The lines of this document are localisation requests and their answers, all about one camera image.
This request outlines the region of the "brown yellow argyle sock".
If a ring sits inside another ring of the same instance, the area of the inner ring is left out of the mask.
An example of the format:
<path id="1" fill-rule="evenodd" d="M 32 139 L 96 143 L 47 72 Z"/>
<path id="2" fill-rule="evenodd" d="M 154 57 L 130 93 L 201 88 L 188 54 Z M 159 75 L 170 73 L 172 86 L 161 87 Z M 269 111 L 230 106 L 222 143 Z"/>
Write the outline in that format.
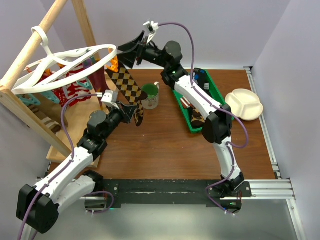
<path id="1" fill-rule="evenodd" d="M 106 68 L 105 72 L 128 103 L 136 106 L 133 118 L 135 125 L 139 127 L 144 120 L 142 100 L 146 100 L 148 95 L 139 87 L 124 65 L 120 65 L 118 71 Z"/>
<path id="2" fill-rule="evenodd" d="M 191 126 L 193 128 L 201 128 L 205 123 L 205 119 L 201 115 L 201 113 L 198 111 L 198 109 L 189 107 L 186 110 L 187 110 L 187 114 L 188 114 Z"/>

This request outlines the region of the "maroon purple sock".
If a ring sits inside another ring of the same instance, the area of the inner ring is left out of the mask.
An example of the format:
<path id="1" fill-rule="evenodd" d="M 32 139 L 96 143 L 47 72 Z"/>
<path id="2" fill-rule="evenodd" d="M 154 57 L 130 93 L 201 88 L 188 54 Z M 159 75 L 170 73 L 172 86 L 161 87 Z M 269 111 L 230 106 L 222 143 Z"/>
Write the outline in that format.
<path id="1" fill-rule="evenodd" d="M 83 68 L 86 70 L 90 68 L 91 66 L 95 65 L 97 63 L 97 60 L 94 56 L 91 56 L 90 58 L 86 59 L 82 65 Z M 105 68 L 101 67 L 99 70 L 95 71 L 91 75 L 87 76 L 90 80 L 94 90 L 96 93 L 105 93 L 106 90 L 109 89 L 106 78 L 105 78 Z"/>

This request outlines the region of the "black blue logo sock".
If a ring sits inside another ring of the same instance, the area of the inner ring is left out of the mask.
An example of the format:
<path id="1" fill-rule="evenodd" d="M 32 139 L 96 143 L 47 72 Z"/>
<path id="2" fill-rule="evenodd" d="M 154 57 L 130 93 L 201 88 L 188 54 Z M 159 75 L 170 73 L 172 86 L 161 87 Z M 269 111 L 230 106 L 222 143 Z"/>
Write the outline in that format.
<path id="1" fill-rule="evenodd" d="M 208 74 L 204 69 L 194 68 L 193 69 L 193 81 L 210 97 L 210 84 L 208 80 Z"/>

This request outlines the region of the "grey red striped sock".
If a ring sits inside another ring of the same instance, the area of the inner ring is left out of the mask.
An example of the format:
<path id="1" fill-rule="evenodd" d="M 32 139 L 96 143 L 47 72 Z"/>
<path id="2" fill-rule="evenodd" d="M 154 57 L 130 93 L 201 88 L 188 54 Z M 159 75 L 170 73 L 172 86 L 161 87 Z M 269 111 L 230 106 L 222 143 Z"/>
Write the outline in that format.
<path id="1" fill-rule="evenodd" d="M 180 103 L 184 109 L 193 108 L 193 105 L 185 97 L 180 98 Z"/>

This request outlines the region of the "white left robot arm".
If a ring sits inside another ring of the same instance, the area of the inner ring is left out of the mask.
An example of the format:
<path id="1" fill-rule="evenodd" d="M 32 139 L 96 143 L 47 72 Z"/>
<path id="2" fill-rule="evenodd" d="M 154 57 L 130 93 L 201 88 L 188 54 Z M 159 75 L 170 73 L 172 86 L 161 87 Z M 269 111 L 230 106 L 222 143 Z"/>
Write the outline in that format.
<path id="1" fill-rule="evenodd" d="M 47 177 L 34 186 L 26 184 L 18 194 L 16 216 L 22 220 L 18 238 L 22 238 L 25 225 L 44 234 L 59 216 L 81 197 L 104 193 L 103 177 L 89 170 L 76 176 L 91 165 L 107 147 L 106 139 L 120 123 L 130 123 L 137 109 L 135 105 L 111 103 L 111 111 L 93 112 L 83 137 L 71 154 Z"/>

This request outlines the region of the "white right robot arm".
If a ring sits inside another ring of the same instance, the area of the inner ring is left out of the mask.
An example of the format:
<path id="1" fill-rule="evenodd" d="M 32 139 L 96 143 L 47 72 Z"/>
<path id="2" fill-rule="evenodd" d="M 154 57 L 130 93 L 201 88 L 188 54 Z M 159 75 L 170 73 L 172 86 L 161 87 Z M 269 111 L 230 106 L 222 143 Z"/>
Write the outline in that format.
<path id="1" fill-rule="evenodd" d="M 163 49 L 159 49 L 148 43 L 142 32 L 136 39 L 119 46 L 118 50 L 118 60 L 128 68 L 140 65 L 142 61 L 162 67 L 163 82 L 186 97 L 200 112 L 204 118 L 202 135 L 213 145 L 220 163 L 222 180 L 219 186 L 227 196 L 235 196 L 245 179 L 232 146 L 231 107 L 228 104 L 221 105 L 192 82 L 192 76 L 181 65 L 183 55 L 178 42 L 169 41 Z"/>

